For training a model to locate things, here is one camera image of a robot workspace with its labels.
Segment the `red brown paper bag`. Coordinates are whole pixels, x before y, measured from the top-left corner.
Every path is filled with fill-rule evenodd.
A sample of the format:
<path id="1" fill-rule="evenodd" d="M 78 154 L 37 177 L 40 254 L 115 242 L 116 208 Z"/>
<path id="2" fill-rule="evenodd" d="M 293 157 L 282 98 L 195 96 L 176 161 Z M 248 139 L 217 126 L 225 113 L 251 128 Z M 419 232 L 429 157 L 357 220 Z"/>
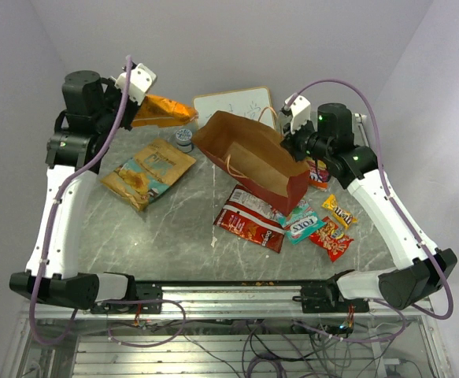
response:
<path id="1" fill-rule="evenodd" d="M 281 147 L 283 138 L 256 120 L 216 111 L 193 144 L 251 194 L 288 215 L 309 189 L 309 166 Z"/>

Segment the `orange kettle chips bag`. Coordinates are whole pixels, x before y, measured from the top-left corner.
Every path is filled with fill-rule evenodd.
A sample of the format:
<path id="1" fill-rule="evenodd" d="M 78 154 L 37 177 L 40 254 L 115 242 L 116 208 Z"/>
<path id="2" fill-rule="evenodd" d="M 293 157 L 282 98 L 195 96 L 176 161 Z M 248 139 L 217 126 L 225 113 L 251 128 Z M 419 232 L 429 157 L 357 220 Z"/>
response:
<path id="1" fill-rule="evenodd" d="M 157 95 L 147 95 L 139 107 L 134 120 L 133 128 L 158 126 L 169 128 L 184 126 L 198 118 L 194 107 Z"/>

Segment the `brown teal chips bag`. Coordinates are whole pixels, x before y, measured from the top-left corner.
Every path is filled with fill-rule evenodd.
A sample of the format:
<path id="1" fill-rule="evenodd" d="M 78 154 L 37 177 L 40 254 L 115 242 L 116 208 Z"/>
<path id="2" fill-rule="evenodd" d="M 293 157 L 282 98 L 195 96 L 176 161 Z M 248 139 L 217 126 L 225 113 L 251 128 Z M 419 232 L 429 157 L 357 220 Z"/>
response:
<path id="1" fill-rule="evenodd" d="M 101 179 L 135 210 L 155 202 L 196 160 L 163 139 L 155 139 Z"/>

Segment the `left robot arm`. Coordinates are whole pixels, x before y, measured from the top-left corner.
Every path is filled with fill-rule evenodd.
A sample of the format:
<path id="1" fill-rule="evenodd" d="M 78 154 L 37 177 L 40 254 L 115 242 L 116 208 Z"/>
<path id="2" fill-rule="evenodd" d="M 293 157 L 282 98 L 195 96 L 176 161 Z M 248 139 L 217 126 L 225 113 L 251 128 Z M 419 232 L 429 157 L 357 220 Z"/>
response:
<path id="1" fill-rule="evenodd" d="M 121 313 L 132 311 L 137 292 L 128 277 L 82 273 L 78 268 L 82 215 L 105 155 L 105 141 L 113 124 L 131 129 L 131 123 L 157 77 L 142 64 L 118 78 L 102 78 L 94 71 L 76 71 L 65 77 L 65 109 L 47 143 L 47 191 L 35 248 L 26 268 L 9 279 L 17 294 L 42 304 L 90 309 L 101 293 Z"/>

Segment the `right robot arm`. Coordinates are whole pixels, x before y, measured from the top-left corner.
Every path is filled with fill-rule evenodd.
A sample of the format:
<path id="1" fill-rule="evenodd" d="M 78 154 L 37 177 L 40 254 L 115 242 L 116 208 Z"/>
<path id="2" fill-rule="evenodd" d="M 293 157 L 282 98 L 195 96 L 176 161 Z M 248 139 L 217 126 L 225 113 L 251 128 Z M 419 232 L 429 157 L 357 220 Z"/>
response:
<path id="1" fill-rule="evenodd" d="M 329 174 L 362 206 L 383 237 L 393 268 L 340 273 L 324 292 L 325 305 L 344 310 L 352 299 L 377 298 L 395 309 L 416 306 L 446 286 L 457 255 L 441 249 L 417 225 L 395 194 L 368 146 L 354 142 L 353 116 L 340 103 L 318 107 L 294 102 L 279 111 L 282 147 L 296 160 L 322 161 Z"/>

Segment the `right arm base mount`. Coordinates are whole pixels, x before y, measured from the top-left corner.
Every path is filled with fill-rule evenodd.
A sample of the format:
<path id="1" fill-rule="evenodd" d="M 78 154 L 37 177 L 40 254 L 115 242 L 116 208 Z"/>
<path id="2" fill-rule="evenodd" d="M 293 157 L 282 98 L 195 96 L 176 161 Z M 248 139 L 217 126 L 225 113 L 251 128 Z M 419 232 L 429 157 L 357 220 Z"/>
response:
<path id="1" fill-rule="evenodd" d="M 321 280 L 302 286 L 292 300 L 301 304 L 303 313 L 367 313 L 370 310 L 364 299 L 344 298 L 335 283 Z"/>

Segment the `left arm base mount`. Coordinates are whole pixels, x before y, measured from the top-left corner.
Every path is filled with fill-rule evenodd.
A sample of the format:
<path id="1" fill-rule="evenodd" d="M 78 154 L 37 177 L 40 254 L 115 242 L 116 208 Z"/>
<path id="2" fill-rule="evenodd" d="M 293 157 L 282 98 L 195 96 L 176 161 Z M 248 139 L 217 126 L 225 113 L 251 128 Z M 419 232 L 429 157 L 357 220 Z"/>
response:
<path id="1" fill-rule="evenodd" d="M 147 283 L 145 281 L 137 281 L 134 286 L 128 288 L 128 292 L 122 301 L 150 301 L 162 299 L 163 290 L 158 283 Z M 136 303 L 136 304 L 94 304 L 89 312 L 97 315 L 120 315 L 120 314 L 159 314 L 161 312 L 162 304 L 159 302 L 154 303 Z"/>

